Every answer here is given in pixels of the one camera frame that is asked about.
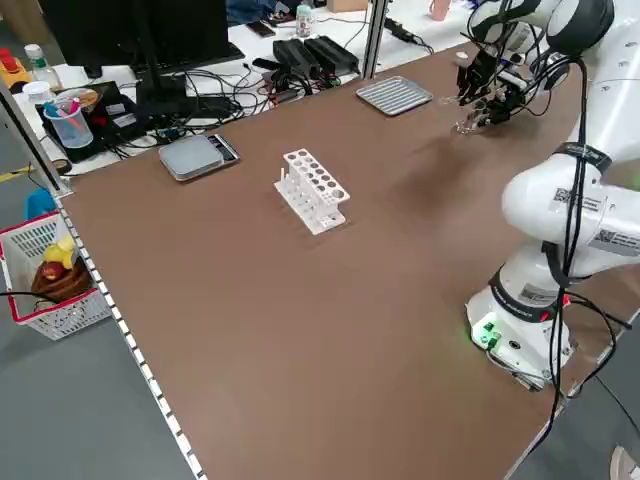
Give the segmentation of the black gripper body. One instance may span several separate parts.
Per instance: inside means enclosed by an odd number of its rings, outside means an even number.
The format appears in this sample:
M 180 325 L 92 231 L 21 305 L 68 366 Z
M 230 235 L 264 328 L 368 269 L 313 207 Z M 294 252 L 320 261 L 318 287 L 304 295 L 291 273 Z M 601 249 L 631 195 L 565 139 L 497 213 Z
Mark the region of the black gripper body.
M 490 124 L 498 125 L 508 121 L 518 109 L 525 105 L 525 102 L 526 96 L 519 87 L 513 85 L 499 87 L 488 103 Z
M 478 52 L 467 68 L 471 85 L 486 85 L 496 74 L 500 63 L 500 49 L 494 45 L 479 45 Z

